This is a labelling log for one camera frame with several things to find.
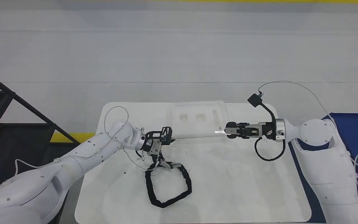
white robotic arm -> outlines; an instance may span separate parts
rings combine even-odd
[[[140,150],[144,139],[141,130],[118,120],[107,134],[93,136],[50,165],[10,178],[0,185],[0,223],[50,222],[79,178],[121,147]]]
[[[262,103],[260,95],[253,94],[248,101],[254,107],[261,105],[265,108],[271,114],[272,121],[258,124],[229,122],[224,131],[228,138],[258,138],[255,151],[265,161],[278,159],[284,153],[285,143],[291,142],[302,173],[315,192],[327,223],[358,223],[355,166],[335,123],[329,119],[313,119],[293,126],[286,119],[275,119]],[[273,159],[263,158],[257,150],[257,142],[263,138],[283,142],[282,153]],[[304,150],[298,139],[311,146],[328,146],[323,150]]]

white table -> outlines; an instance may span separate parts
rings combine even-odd
[[[145,127],[145,132],[170,125],[171,103],[111,102],[103,107],[97,133],[103,131],[107,111],[116,105],[127,108],[131,124]],[[270,121],[270,115],[260,107],[225,105],[231,121]],[[268,107],[277,115],[271,105]],[[108,114],[106,126],[110,128],[114,120],[125,118],[123,109],[115,108]],[[81,224],[309,220],[310,206],[288,146],[279,160],[265,162],[255,154],[254,142],[254,139],[211,137],[178,139],[163,147],[166,160],[183,163],[192,180],[192,194],[165,209],[151,205],[143,170],[119,151],[85,175],[75,218]],[[258,147],[263,156],[274,157],[280,153],[282,143],[262,141]],[[138,158],[134,151],[128,153],[132,159]],[[144,162],[136,162],[148,167],[152,160],[147,156]],[[152,181],[162,202],[186,190],[185,181],[176,169],[156,169]]]

metal rod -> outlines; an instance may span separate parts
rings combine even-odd
[[[26,107],[29,111],[33,112],[36,116],[38,116],[39,118],[41,118],[44,122],[52,125],[55,127],[55,129],[63,134],[64,136],[66,136],[68,139],[70,139],[73,143],[76,144],[80,144],[76,139],[74,139],[72,136],[70,136],[67,132],[65,132],[62,128],[60,128],[59,126],[57,126],[57,124],[53,123],[52,120],[50,120],[49,118],[47,118],[44,114],[42,114],[41,112],[39,112],[38,110],[36,110],[36,108],[34,108],[33,106],[31,106],[31,104],[29,104],[28,102],[26,102],[23,98],[21,98],[20,96],[18,96],[18,94],[16,94],[15,92],[13,92],[12,90],[10,90],[7,86],[5,86],[3,83],[0,82],[0,89],[2,91],[4,91],[6,94],[9,94],[14,100],[16,100],[17,102],[19,102],[22,106]]]

white cable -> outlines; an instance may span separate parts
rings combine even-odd
[[[107,119],[108,113],[109,113],[112,109],[114,109],[114,108],[122,108],[122,109],[124,109],[124,110],[126,111],[126,113],[127,113],[127,120],[125,121],[124,125],[123,125],[113,136],[110,136],[110,135],[109,135],[109,132],[107,132],[107,129],[106,129],[106,119]],[[114,139],[114,136],[115,136],[120,130],[122,130],[122,129],[124,128],[124,126],[127,125],[128,120],[129,120],[129,112],[128,112],[128,110],[127,110],[126,108],[124,108],[123,106],[114,106],[114,107],[112,107],[109,111],[107,111],[107,113],[106,113],[106,115],[105,115],[105,120],[104,120],[104,122],[103,122],[103,127],[104,127],[104,129],[105,129],[106,134],[107,134],[112,140],[121,143],[122,146],[123,146],[123,145],[126,146],[126,144],[123,144],[122,142],[120,142],[120,141]]]
[[[130,158],[130,156],[128,155],[128,153],[124,150],[124,147],[123,147],[123,151],[127,154],[129,160],[130,160],[132,163],[134,163],[137,167],[141,168],[142,170],[148,171],[147,169],[145,169],[145,168],[139,166],[138,164],[136,164],[136,163]],[[149,171],[154,170],[155,168],[157,168],[157,166],[159,165],[159,162],[160,162],[160,161],[159,161],[159,156],[157,156],[156,166],[155,166],[154,168],[150,169]]]
[[[331,115],[329,114],[329,112],[326,110],[326,108],[324,108],[324,106],[322,105],[322,103],[320,102],[320,100],[318,99],[318,97],[307,87],[299,84],[299,83],[296,83],[296,82],[291,82],[291,81],[285,81],[285,80],[280,80],[280,81],[273,81],[273,82],[266,82],[264,83],[263,85],[261,85],[259,88],[258,88],[258,91],[260,92],[260,89],[268,84],[271,84],[271,83],[290,83],[290,84],[295,84],[295,85],[298,85],[298,86],[301,86],[303,88],[305,88],[306,90],[308,90],[315,98],[316,100],[318,101],[318,103],[320,104],[320,106],[322,107],[322,109],[324,110],[324,112],[326,112],[326,114],[328,115],[328,117],[331,119],[331,121],[335,124],[335,126],[337,127],[337,124],[335,122],[335,120],[331,117]]]
[[[51,165],[51,164],[54,164],[55,162],[51,162],[51,163],[49,163],[49,164],[46,164],[46,165],[43,165],[43,166],[32,166],[31,164],[28,164],[27,162],[24,162],[24,161],[22,161],[22,160],[20,160],[20,159],[15,159],[15,168],[16,168],[16,171],[15,171],[15,175],[12,177],[12,178],[14,178],[15,176],[17,176],[17,173],[18,173],[18,166],[17,166],[17,162],[22,162],[23,164],[25,164],[25,165],[27,165],[27,166],[29,166],[29,167],[32,167],[32,168],[36,168],[36,169],[38,169],[38,168],[42,168],[42,167],[45,167],[45,166],[48,166],[48,165]]]

black metal frame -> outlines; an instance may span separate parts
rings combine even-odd
[[[15,92],[10,90],[7,86],[5,86],[3,83],[0,82],[0,93],[4,93],[4,96],[2,99],[0,99],[0,118],[5,113],[6,109],[10,105],[12,100],[16,100],[19,102],[22,106],[24,106],[27,110],[34,113],[36,116],[41,118],[44,122],[48,123],[51,127],[53,127],[55,130],[57,130],[59,133],[66,136],[69,140],[71,140],[73,143],[79,145],[80,143],[74,139],[72,136],[70,136],[67,132],[65,132],[62,128],[57,126],[54,122],[52,122],[49,118],[47,118],[44,114],[36,110],[33,106],[31,106],[28,102],[26,102],[23,98],[18,96]]]

